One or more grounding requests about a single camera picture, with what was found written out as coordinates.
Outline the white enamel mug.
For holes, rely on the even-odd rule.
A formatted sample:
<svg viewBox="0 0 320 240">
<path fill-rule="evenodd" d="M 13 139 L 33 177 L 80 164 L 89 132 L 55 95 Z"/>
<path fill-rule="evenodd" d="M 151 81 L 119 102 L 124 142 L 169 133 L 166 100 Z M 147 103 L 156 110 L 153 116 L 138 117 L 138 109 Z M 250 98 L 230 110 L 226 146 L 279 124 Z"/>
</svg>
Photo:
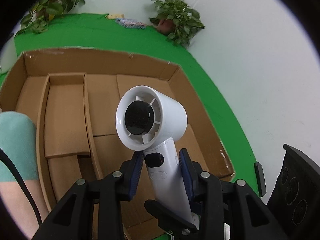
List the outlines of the white enamel mug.
<svg viewBox="0 0 320 240">
<path fill-rule="evenodd" d="M 7 42 L 1 49 L 0 73 L 6 74 L 17 61 L 17 52 L 14 40 L 14 33 L 9 35 Z"/>
</svg>

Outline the colourful tissue packet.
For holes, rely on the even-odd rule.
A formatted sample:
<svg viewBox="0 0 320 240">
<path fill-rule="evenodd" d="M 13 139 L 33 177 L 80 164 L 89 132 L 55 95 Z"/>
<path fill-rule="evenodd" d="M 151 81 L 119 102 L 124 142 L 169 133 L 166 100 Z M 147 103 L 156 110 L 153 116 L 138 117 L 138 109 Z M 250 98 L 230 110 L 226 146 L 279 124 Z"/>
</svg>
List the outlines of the colourful tissue packet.
<svg viewBox="0 0 320 240">
<path fill-rule="evenodd" d="M 130 29 L 145 29 L 146 24 L 139 22 L 134 19 L 128 19 L 128 18 L 116 18 L 115 22 L 125 28 L 130 28 Z"/>
</svg>

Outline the potted green plant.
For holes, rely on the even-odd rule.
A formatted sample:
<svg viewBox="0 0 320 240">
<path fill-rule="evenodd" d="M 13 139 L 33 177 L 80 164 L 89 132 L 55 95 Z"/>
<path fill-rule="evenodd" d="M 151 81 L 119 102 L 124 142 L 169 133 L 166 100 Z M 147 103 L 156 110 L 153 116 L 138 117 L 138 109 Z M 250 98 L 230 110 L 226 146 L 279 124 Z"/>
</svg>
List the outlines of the potted green plant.
<svg viewBox="0 0 320 240">
<path fill-rule="evenodd" d="M 149 18 L 156 30 L 176 46 L 188 48 L 196 34 L 205 28 L 200 13 L 185 0 L 152 0 L 157 15 Z"/>
<path fill-rule="evenodd" d="M 70 13 L 79 4 L 84 5 L 85 0 L 38 0 L 21 19 L 16 35 L 44 33 L 53 19 Z"/>
</svg>

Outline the green table cloth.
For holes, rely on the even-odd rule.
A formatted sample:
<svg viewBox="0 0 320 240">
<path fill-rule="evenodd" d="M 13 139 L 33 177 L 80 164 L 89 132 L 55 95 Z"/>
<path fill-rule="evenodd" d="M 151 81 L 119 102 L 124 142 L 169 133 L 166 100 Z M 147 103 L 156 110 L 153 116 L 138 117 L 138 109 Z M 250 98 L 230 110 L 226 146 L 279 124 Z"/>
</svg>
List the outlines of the green table cloth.
<svg viewBox="0 0 320 240">
<path fill-rule="evenodd" d="M 42 34 L 26 32 L 15 37 L 18 57 L 25 51 L 85 48 L 140 54 L 178 64 L 190 76 L 200 101 L 230 158 L 235 174 L 256 190 L 255 157 L 229 105 L 206 72 L 183 47 L 170 44 L 152 27 L 127 29 L 103 15 L 74 14 L 53 20 Z"/>
</svg>

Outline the yellow packet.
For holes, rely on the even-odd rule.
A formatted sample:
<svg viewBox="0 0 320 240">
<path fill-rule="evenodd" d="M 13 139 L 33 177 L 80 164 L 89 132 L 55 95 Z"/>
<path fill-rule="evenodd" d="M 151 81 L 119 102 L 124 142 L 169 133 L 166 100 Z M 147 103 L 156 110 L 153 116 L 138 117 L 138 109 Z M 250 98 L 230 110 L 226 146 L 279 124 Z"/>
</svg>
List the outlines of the yellow packet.
<svg viewBox="0 0 320 240">
<path fill-rule="evenodd" d="M 115 20 L 115 19 L 118 19 L 118 18 L 124 18 L 124 14 L 107 14 L 105 16 L 105 18 L 107 20 Z"/>
</svg>

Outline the white hair dryer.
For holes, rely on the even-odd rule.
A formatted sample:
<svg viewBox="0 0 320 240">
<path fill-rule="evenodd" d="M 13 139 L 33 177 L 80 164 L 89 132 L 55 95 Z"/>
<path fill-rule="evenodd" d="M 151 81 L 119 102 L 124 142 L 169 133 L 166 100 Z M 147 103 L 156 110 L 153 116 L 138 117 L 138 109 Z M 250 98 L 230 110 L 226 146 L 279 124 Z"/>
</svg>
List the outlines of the white hair dryer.
<svg viewBox="0 0 320 240">
<path fill-rule="evenodd" d="M 175 146 L 187 124 L 186 111 L 178 101 L 148 86 L 129 89 L 116 111 L 117 135 L 127 148 L 143 152 L 155 199 L 199 226 L 189 205 Z"/>
</svg>

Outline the large open cardboard tray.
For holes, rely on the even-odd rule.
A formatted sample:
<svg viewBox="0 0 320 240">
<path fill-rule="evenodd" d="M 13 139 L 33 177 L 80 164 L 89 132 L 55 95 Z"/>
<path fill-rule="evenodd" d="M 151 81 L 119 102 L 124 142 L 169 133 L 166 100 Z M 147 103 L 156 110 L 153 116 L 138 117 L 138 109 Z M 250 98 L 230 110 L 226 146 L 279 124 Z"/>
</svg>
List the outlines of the large open cardboard tray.
<svg viewBox="0 0 320 240">
<path fill-rule="evenodd" d="M 48 211 L 79 179 L 104 178 L 133 152 L 116 133 L 122 96 L 148 86 L 178 101 L 188 118 L 175 146 L 220 179 L 234 176 L 230 158 L 190 76 L 153 57 L 85 48 L 23 52 L 1 86 L 1 113 L 27 115 L 36 126 L 36 161 Z"/>
</svg>

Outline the pink teal plush toy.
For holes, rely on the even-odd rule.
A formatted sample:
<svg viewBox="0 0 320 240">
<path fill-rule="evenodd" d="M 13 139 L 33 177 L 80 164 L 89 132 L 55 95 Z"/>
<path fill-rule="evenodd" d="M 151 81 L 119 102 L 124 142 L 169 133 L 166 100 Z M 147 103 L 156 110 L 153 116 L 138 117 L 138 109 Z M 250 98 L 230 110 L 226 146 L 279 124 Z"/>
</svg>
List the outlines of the pink teal plush toy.
<svg viewBox="0 0 320 240">
<path fill-rule="evenodd" d="M 36 126 L 25 114 L 1 113 L 1 150 L 9 157 L 25 182 L 41 219 L 48 216 L 48 208 L 40 186 L 36 161 Z M 1 163 L 1 199 L 13 220 L 27 239 L 39 228 L 29 200 L 9 169 Z"/>
</svg>

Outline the right potted green plant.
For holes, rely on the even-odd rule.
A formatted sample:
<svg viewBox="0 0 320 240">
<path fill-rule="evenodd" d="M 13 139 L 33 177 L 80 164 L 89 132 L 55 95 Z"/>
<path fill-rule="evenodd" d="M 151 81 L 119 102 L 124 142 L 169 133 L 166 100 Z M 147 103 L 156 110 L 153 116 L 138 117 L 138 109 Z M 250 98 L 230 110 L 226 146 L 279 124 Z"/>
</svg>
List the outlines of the right potted green plant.
<svg viewBox="0 0 320 240">
<path fill-rule="evenodd" d="M 196 34 L 205 28 L 200 13 L 185 0 L 152 0 L 157 15 L 149 18 L 156 30 L 176 46 L 188 48 Z"/>
</svg>

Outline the black object at table edge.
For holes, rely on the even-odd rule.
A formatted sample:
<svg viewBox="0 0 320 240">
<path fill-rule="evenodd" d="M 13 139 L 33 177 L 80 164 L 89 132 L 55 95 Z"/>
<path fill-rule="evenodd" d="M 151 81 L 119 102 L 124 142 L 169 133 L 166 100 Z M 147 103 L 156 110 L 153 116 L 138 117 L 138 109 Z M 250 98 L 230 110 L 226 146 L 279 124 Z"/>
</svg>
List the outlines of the black object at table edge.
<svg viewBox="0 0 320 240">
<path fill-rule="evenodd" d="M 267 193 L 267 189 L 266 189 L 263 166 L 261 165 L 261 163 L 259 162 L 254 163 L 254 170 L 255 170 L 255 176 L 257 179 L 259 196 L 263 197 Z"/>
</svg>

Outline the left potted green plant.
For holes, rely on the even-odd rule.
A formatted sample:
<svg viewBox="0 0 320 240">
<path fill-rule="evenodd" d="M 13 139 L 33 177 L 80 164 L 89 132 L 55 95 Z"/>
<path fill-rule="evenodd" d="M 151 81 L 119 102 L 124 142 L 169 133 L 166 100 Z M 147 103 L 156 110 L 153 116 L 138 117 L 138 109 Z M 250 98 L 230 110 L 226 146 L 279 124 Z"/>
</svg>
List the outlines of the left potted green plant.
<svg viewBox="0 0 320 240">
<path fill-rule="evenodd" d="M 38 0 L 21 19 L 16 35 L 44 33 L 53 19 L 70 13 L 79 4 L 84 5 L 85 0 Z"/>
</svg>

